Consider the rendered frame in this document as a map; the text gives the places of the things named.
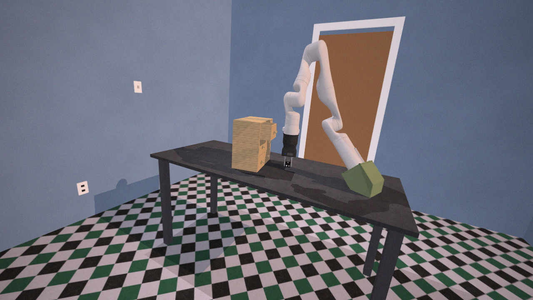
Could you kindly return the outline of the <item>light wooden chest of drawers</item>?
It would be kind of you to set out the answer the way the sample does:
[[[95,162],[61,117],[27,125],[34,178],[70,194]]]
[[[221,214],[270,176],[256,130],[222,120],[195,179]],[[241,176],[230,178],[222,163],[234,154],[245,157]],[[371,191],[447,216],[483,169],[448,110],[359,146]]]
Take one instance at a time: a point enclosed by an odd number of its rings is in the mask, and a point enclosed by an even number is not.
[[[232,139],[232,168],[258,172],[261,123],[273,121],[264,117],[245,117],[234,120]]]

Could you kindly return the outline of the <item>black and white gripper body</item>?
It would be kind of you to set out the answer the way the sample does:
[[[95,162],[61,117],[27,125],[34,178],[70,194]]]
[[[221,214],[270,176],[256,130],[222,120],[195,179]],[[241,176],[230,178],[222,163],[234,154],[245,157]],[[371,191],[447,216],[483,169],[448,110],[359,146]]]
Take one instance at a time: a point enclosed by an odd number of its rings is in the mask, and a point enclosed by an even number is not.
[[[298,143],[299,125],[286,125],[282,128],[283,148],[282,156],[296,157],[296,145]]]

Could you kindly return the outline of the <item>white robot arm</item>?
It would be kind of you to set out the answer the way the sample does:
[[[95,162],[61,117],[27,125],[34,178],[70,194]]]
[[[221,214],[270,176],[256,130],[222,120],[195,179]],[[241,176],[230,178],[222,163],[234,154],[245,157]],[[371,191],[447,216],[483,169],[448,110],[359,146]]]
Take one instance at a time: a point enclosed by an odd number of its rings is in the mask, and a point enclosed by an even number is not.
[[[285,124],[299,125],[300,114],[293,111],[294,108],[301,108],[305,104],[305,95],[308,88],[311,73],[309,66],[312,62],[320,62],[320,74],[317,80],[317,93],[319,99],[325,104],[332,113],[332,117],[322,121],[322,128],[331,139],[337,152],[341,156],[347,169],[352,169],[359,163],[365,162],[358,150],[354,147],[349,137],[345,133],[337,133],[341,130],[343,123],[339,113],[334,85],[331,78],[331,70],[329,66],[328,50],[324,40],[318,40],[305,47],[303,57],[301,59],[301,66],[298,76],[293,84],[293,89],[296,91],[287,92],[284,96],[285,105]]]

